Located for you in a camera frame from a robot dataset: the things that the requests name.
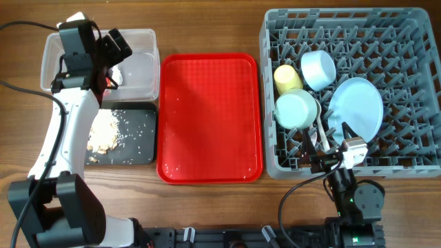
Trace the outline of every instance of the light blue plate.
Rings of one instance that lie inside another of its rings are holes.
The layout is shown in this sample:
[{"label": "light blue plate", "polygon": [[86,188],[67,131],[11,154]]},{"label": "light blue plate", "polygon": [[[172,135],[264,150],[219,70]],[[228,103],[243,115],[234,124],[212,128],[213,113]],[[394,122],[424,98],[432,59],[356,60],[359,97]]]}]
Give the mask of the light blue plate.
[{"label": "light blue plate", "polygon": [[339,145],[342,144],[342,123],[369,142],[377,134],[383,119],[383,102],[380,93],[368,80],[352,78],[342,83],[332,96],[329,109],[333,114],[328,118],[329,129]]}]

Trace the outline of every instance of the wood grain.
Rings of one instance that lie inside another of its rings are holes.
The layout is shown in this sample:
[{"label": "wood grain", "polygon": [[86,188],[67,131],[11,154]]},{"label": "wood grain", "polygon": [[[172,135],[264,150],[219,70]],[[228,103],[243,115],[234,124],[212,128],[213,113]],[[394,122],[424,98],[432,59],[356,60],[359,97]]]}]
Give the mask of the wood grain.
[{"label": "wood grain", "polygon": [[[182,52],[247,52],[259,59],[258,32],[271,8],[422,7],[441,38],[439,1],[128,1],[13,0],[0,3],[0,23],[29,20],[55,25],[84,11],[101,29],[151,28],[161,58]],[[45,39],[49,31],[11,27],[0,32],[0,78],[39,90]],[[16,219],[6,200],[12,181],[23,180],[43,144],[52,103],[0,87],[0,246],[6,247]],[[86,167],[87,184],[106,213],[138,218],[144,227],[261,227],[277,225],[277,206],[298,181],[273,180],[266,172],[247,185],[169,186],[155,164]],[[383,221],[388,247],[441,246],[441,180],[379,179],[387,191]],[[287,225],[321,224],[335,216],[321,183],[296,192],[284,210]],[[27,247],[21,235],[19,247]]]}]

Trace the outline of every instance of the gray dish rack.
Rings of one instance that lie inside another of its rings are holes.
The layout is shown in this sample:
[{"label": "gray dish rack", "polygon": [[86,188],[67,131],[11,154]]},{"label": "gray dish rack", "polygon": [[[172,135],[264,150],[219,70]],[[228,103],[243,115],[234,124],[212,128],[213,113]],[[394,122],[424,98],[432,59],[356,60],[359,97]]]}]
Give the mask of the gray dish rack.
[{"label": "gray dish rack", "polygon": [[[420,8],[275,9],[265,14],[259,34],[260,72],[265,91],[263,123],[268,174],[275,179],[311,178],[298,159],[302,136],[274,118],[278,98],[274,70],[294,66],[302,77],[305,52],[325,50],[333,58],[336,80],[312,92],[322,105],[322,119],[331,146],[335,130],[327,127],[329,102],[336,88],[362,77],[379,90],[383,124],[356,176],[417,178],[441,175],[441,63],[429,15]],[[316,150],[323,151],[321,142]]]}]

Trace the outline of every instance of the plastic container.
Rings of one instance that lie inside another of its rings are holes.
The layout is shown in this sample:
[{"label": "plastic container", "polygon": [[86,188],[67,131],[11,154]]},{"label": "plastic container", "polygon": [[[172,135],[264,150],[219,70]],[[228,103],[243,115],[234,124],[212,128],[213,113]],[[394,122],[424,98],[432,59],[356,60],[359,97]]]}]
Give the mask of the plastic container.
[{"label": "plastic container", "polygon": [[[102,30],[104,36],[109,30]],[[117,90],[106,90],[104,101],[152,101],[158,98],[160,59],[156,35],[151,29],[119,30],[133,54],[119,63],[123,83]],[[59,33],[46,40],[41,64],[41,89],[50,92],[50,85],[59,69],[59,58],[64,53]]]},{"label": "plastic container", "polygon": [[162,67],[159,177],[170,184],[256,180],[263,159],[255,60],[175,54]]},{"label": "plastic container", "polygon": [[[338,148],[327,127],[329,102],[349,78],[362,77],[379,91],[383,123],[356,176],[425,177],[441,175],[441,62],[429,16],[420,8],[316,8],[269,10],[259,34],[260,71],[265,91],[263,124],[267,171],[277,179],[311,178],[299,167],[299,132],[274,118],[273,72],[288,64],[300,73],[304,53],[328,52],[336,80],[314,98],[333,152]],[[322,143],[316,150],[323,152]]]}]

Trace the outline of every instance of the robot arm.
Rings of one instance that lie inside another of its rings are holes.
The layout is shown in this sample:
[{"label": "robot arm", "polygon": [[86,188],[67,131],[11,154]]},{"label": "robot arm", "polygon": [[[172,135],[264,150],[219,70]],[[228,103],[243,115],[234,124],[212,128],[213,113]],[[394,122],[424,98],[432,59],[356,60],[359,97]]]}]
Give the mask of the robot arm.
[{"label": "robot arm", "polygon": [[375,222],[381,220],[384,188],[372,180],[357,181],[353,166],[362,163],[367,155],[367,144],[346,123],[342,124],[345,139],[334,153],[318,155],[308,132],[303,132],[300,163],[310,164],[312,173],[329,172],[337,163],[341,167],[325,180],[332,190],[338,218],[327,218],[332,247],[380,247],[376,242]]},{"label": "robot arm", "polygon": [[[86,18],[59,26],[65,50],[62,59],[68,71],[60,70],[51,88],[67,113],[65,131],[54,165],[42,178],[61,121],[54,104],[43,148],[28,179],[11,184],[8,191],[8,201],[18,218],[37,181],[43,180],[21,226],[31,247],[148,247],[150,243],[136,219],[106,216],[83,181],[85,147],[107,88],[107,70],[132,54],[118,30],[105,37],[100,33],[96,40],[92,27],[97,28]],[[60,200],[61,207],[48,209],[44,204],[53,197]]]}]

